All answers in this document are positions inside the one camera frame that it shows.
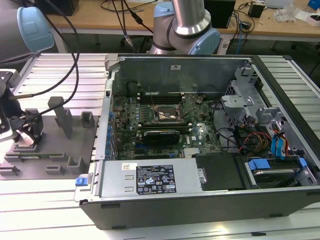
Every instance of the wooden desk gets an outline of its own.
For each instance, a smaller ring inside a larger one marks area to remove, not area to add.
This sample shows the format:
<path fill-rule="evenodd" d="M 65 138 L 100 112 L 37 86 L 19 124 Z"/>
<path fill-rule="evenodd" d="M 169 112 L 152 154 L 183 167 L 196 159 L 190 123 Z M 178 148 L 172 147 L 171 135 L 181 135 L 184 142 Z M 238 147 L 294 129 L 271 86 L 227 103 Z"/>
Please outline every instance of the wooden desk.
<path fill-rule="evenodd" d="M 237 0 L 235 9 L 242 3 L 248 0 Z M 302 10 L 312 10 L 307 6 L 309 0 L 295 0 L 296 6 Z M 113 12 L 106 11 L 100 7 L 102 0 L 80 0 L 79 6 L 73 16 L 69 19 L 76 27 L 80 34 L 117 34 L 122 35 L 117 15 Z M 117 9 L 120 10 L 120 3 L 117 2 Z M 139 3 L 128 3 L 130 7 L 139 5 Z M 143 7 L 142 12 L 138 15 L 143 19 L 143 23 L 149 28 L 153 29 L 153 13 L 155 4 L 148 4 Z M 242 9 L 243 12 L 248 12 L 248 7 Z M 308 23 L 296 20 L 295 22 L 276 22 L 274 20 L 274 9 L 266 9 L 263 11 L 260 18 L 254 18 L 255 28 L 253 32 L 248 35 L 248 39 L 254 40 L 273 40 L 273 41 L 297 41 L 297 42 L 319 42 L 320 41 L 320 27 L 313 27 Z M 68 23 L 57 15 L 49 15 L 49 18 L 57 26 L 62 33 L 73 33 Z M 240 19 L 251 22 L 244 14 L 240 13 Z M 125 15 L 125 23 L 129 35 L 150 35 L 143 26 L 138 25 L 130 14 Z M 221 42 L 218 48 L 218 54 L 226 54 L 227 46 L 234 36 L 236 31 L 236 21 L 234 17 L 231 18 L 229 27 L 227 29 L 218 29 L 221 34 Z M 55 42 L 58 50 L 65 53 L 66 49 L 61 38 L 54 34 Z"/>

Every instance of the power cable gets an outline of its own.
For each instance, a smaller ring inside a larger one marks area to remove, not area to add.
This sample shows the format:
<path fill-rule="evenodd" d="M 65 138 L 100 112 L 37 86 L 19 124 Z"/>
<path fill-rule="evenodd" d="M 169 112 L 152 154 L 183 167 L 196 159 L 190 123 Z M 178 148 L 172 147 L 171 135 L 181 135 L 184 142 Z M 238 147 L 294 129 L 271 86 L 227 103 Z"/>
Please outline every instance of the power cable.
<path fill-rule="evenodd" d="M 79 69 L 78 69 L 78 60 L 79 60 L 79 57 L 80 57 L 80 39 L 79 39 L 79 35 L 78 35 L 78 32 L 76 30 L 76 28 L 74 27 L 74 25 L 70 22 L 70 20 L 67 18 L 67 16 L 59 9 L 57 8 L 50 0 L 44 0 L 47 4 L 49 4 L 59 15 L 61 15 L 67 22 L 68 24 L 71 26 L 71 28 L 73 29 L 74 31 L 74 34 L 75 34 L 75 37 L 76 37 L 76 45 L 77 45 L 77 53 L 76 53 L 76 57 L 75 57 L 75 54 L 71 51 L 71 48 L 68 44 L 68 42 L 66 41 L 66 39 L 63 37 L 63 35 L 59 32 L 59 30 L 55 27 L 55 25 L 50 21 L 50 19 L 44 15 L 44 17 L 47 19 L 47 21 L 50 23 L 50 25 L 53 27 L 53 29 L 57 32 L 57 34 L 61 37 L 61 39 L 63 40 L 63 42 L 66 44 L 66 47 L 68 49 L 68 51 L 71 53 L 71 56 L 73 58 L 73 61 L 74 61 L 74 64 L 72 65 L 70 71 L 67 73 L 67 75 L 61 79 L 57 84 L 55 84 L 54 86 L 48 88 L 47 90 L 45 91 L 42 91 L 42 92 L 39 92 L 39 93 L 35 93 L 34 96 L 38 96 L 38 95 L 41 95 L 41 94 L 44 94 L 44 93 L 47 93 L 49 91 L 51 91 L 52 89 L 56 88 L 57 86 L 59 86 L 65 79 L 67 79 L 67 77 L 70 75 L 70 73 L 73 71 L 73 69 L 75 68 L 75 74 L 76 74 L 76 80 L 75 80 L 75 85 L 74 85 L 74 89 L 73 89 L 73 92 L 72 94 L 70 95 L 70 97 L 63 101 L 62 103 L 54 106 L 54 107 L 50 107 L 48 108 L 47 110 L 44 110 L 42 112 L 40 112 L 39 114 L 37 114 L 36 116 L 30 118 L 28 121 L 31 121 L 33 119 L 36 119 L 40 116 L 42 116 L 43 114 L 46 114 L 48 112 L 51 112 L 52 110 L 55 110 L 59 107 L 62 107 L 63 105 L 67 104 L 68 102 L 70 102 L 70 100 L 74 97 L 74 95 L 76 94 L 77 92 L 77 89 L 78 89 L 78 85 L 79 85 Z"/>

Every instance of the metal bracket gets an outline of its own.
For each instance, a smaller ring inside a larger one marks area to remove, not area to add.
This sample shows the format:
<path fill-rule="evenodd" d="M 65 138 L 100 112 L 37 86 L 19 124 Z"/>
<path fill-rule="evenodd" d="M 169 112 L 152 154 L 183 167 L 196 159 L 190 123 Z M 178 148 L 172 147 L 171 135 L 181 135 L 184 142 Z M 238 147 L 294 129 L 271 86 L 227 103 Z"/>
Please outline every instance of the metal bracket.
<path fill-rule="evenodd" d="M 259 108 L 255 114 L 259 123 L 267 124 L 280 115 L 281 111 L 278 107 Z"/>

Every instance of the electronic device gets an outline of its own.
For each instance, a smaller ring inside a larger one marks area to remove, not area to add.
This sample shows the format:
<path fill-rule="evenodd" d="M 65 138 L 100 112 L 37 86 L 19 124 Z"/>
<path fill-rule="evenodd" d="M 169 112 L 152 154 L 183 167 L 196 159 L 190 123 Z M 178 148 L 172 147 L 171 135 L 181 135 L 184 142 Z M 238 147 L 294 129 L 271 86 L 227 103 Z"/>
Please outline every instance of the electronic device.
<path fill-rule="evenodd" d="M 318 10 L 318 8 L 320 8 L 320 1 L 319 0 L 310 0 L 308 2 L 308 6 L 314 10 Z"/>
<path fill-rule="evenodd" d="M 36 6 L 45 14 L 57 14 L 57 12 L 45 1 L 34 0 Z M 66 16 L 72 16 L 78 7 L 79 0 L 51 0 Z"/>
<path fill-rule="evenodd" d="M 216 29 L 227 29 L 236 0 L 204 0 L 204 7 L 211 14 L 211 24 Z"/>
<path fill-rule="evenodd" d="M 269 9 L 283 9 L 284 6 L 293 4 L 293 0 L 264 0 L 264 4 Z"/>
<path fill-rule="evenodd" d="M 280 217 L 319 202 L 320 140 L 281 78 L 301 75 L 275 58 L 108 54 L 80 208 L 116 230 Z M 301 86 L 300 101 L 320 92 Z"/>
<path fill-rule="evenodd" d="M 252 2 L 248 11 L 248 15 L 252 18 L 260 18 L 266 5 L 261 2 Z"/>

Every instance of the blue joint cap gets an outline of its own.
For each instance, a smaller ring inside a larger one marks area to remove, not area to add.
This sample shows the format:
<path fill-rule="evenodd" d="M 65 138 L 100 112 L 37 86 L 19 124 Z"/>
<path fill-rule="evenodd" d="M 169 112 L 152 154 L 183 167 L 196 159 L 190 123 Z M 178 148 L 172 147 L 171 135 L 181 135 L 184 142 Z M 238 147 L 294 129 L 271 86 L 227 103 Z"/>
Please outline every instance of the blue joint cap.
<path fill-rule="evenodd" d="M 17 22 L 21 37 L 30 52 L 40 53 L 54 46 L 54 36 L 38 8 L 20 7 L 17 11 Z"/>
<path fill-rule="evenodd" d="M 211 55 L 220 43 L 220 33 L 212 28 L 201 36 L 189 51 L 190 55 Z"/>
<path fill-rule="evenodd" d="M 158 3 L 154 8 L 154 18 L 164 17 L 175 14 L 174 6 L 172 2 L 165 1 Z"/>

